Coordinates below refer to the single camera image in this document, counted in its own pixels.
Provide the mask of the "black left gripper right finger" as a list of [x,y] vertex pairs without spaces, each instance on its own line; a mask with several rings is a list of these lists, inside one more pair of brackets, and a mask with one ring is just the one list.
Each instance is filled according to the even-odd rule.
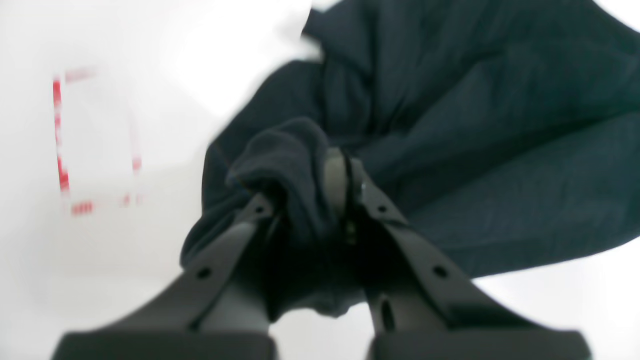
[[539,325],[480,290],[340,148],[327,151],[325,189],[374,324],[368,360],[592,358],[580,332]]

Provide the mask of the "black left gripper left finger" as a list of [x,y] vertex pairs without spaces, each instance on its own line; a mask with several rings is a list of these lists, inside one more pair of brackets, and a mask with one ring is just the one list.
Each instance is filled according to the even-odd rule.
[[66,333],[55,360],[276,360],[265,267],[278,205],[254,196],[164,291],[114,323]]

